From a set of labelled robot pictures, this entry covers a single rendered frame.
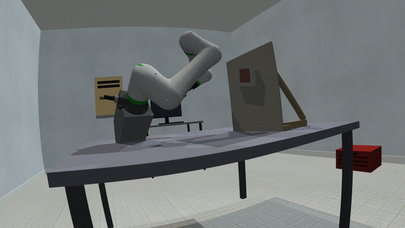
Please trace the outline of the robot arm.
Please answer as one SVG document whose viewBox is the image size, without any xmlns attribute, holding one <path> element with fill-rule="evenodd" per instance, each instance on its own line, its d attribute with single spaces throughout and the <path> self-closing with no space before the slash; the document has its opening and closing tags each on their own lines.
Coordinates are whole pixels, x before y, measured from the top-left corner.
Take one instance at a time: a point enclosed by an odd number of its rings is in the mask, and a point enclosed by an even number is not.
<svg viewBox="0 0 405 228">
<path fill-rule="evenodd" d="M 210 68 L 222 58 L 217 45 L 191 31 L 181 34 L 179 44 L 190 63 L 171 79 L 148 64 L 138 64 L 133 68 L 127 91 L 120 90 L 115 97 L 104 95 L 103 99 L 113 100 L 118 103 L 117 109 L 124 108 L 133 115 L 147 112 L 148 99 L 165 110 L 177 108 L 191 88 L 211 80 Z"/>
</svg>

